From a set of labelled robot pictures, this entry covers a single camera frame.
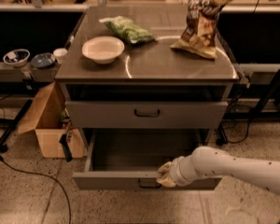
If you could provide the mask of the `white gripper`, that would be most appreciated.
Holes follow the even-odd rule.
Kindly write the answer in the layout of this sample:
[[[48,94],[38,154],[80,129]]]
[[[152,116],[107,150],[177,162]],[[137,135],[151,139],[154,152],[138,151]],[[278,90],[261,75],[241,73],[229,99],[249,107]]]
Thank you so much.
[[[191,156],[181,156],[172,162],[166,162],[158,169],[158,173],[164,176],[158,177],[157,182],[166,188],[184,187],[199,179],[191,161]]]

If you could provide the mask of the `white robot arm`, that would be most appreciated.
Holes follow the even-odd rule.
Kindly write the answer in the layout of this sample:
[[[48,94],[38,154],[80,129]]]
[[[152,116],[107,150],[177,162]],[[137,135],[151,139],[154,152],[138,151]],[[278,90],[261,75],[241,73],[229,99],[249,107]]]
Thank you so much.
[[[280,195],[280,161],[237,158],[212,147],[197,147],[162,165],[157,182],[167,188],[185,187],[206,178],[231,176]]]

